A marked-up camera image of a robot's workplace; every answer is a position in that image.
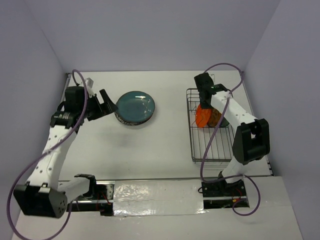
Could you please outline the small yellow patterned plate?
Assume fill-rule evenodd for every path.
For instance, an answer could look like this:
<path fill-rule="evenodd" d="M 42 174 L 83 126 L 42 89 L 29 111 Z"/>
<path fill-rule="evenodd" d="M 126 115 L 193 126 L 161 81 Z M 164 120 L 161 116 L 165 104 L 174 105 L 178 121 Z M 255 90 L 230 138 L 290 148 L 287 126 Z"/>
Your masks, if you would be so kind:
<path fill-rule="evenodd" d="M 212 108 L 210 118 L 207 122 L 208 127 L 215 128 L 218 125 L 221 116 L 222 114 L 217 109 Z"/>

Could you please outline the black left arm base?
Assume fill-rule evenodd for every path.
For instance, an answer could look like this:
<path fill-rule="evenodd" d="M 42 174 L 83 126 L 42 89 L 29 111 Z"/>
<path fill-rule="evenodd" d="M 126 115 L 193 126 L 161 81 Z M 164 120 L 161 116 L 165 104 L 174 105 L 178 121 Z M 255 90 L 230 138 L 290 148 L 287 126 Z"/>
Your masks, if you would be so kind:
<path fill-rule="evenodd" d="M 80 203 L 107 203 L 111 204 L 114 199 L 114 182 L 98 182 L 96 190 L 92 196 L 79 196 L 77 201 Z"/>

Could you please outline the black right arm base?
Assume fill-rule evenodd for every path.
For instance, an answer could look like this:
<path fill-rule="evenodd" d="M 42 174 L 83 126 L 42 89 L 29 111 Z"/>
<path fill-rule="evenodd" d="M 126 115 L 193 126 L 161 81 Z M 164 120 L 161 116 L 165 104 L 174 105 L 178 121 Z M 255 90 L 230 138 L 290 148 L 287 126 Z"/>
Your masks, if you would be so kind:
<path fill-rule="evenodd" d="M 242 179 L 233 183 L 227 183 L 226 180 L 214 183 L 201 182 L 201 187 L 197 191 L 204 198 L 235 199 L 246 196 L 246 188 Z"/>

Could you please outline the small orange plate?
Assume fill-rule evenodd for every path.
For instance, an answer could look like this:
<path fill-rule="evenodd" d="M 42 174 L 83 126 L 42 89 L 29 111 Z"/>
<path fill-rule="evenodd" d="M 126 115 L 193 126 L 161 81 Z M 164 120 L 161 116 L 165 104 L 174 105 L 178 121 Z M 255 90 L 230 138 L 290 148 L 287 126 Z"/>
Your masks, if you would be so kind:
<path fill-rule="evenodd" d="M 212 109 L 210 108 L 202 108 L 199 104 L 196 113 L 195 113 L 195 123 L 198 128 L 204 128 L 212 115 Z"/>

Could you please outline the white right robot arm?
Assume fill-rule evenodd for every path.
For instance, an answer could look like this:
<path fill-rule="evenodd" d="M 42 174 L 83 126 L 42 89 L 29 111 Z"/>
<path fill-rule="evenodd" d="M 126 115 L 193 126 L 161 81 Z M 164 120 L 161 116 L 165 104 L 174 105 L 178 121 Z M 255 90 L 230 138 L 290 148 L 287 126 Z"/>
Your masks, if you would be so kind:
<path fill-rule="evenodd" d="M 232 91 L 223 84 L 214 84 L 210 75 L 201 73 L 194 77 L 203 109 L 216 109 L 235 131 L 233 157 L 227 167 L 220 172 L 218 192 L 228 196 L 246 173 L 246 166 L 270 153 L 269 123 L 248 113 L 232 96 Z"/>

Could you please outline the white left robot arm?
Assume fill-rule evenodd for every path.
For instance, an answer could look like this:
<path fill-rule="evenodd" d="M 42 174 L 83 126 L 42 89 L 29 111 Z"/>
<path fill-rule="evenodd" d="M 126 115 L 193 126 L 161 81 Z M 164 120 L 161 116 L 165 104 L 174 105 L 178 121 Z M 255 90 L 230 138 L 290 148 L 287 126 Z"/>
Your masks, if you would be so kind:
<path fill-rule="evenodd" d="M 90 86 L 71 86 L 51 116 L 49 136 L 39 160 L 24 184 L 13 188 L 13 196 L 26 216 L 61 218 L 78 197 L 97 199 L 97 181 L 92 174 L 77 174 L 66 184 L 59 177 L 67 153 L 85 120 L 93 121 L 114 113 L 118 108 L 104 89 L 103 102 Z"/>

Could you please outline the small teal patterned plate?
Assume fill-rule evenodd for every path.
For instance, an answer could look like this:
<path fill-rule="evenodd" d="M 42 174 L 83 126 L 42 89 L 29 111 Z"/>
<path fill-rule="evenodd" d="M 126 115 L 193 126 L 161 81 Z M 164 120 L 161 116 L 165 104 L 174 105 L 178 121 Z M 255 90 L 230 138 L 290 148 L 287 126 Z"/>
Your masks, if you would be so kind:
<path fill-rule="evenodd" d="M 230 123 L 226 120 L 225 117 L 222 118 L 219 127 L 220 128 L 226 128 Z"/>

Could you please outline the large teal glazed plate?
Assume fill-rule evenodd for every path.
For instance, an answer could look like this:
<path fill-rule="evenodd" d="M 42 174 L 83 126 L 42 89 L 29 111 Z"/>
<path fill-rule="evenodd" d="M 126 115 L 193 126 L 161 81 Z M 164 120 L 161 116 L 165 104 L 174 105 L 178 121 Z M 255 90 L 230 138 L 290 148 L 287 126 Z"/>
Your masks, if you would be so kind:
<path fill-rule="evenodd" d="M 117 111 L 123 119 L 139 121 L 145 110 L 156 110 L 154 99 L 143 91 L 129 91 L 123 94 L 116 102 Z"/>

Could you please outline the blue floral pattern plate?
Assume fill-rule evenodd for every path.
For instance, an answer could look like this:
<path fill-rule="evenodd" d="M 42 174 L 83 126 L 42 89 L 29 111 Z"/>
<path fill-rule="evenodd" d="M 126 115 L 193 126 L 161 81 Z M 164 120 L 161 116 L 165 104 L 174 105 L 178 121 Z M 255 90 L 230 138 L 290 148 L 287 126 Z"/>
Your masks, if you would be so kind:
<path fill-rule="evenodd" d="M 122 123 L 122 124 L 124 124 L 124 125 L 126 125 L 126 126 L 139 126 L 139 125 L 142 125 L 142 124 L 144 124 L 144 123 L 146 123 L 147 121 L 150 120 L 150 119 L 148 118 L 148 119 L 142 120 L 142 121 L 129 121 L 129 120 L 125 120 L 124 118 L 122 118 L 118 113 L 115 113 L 114 115 L 115 115 L 116 119 L 117 119 L 120 123 Z"/>

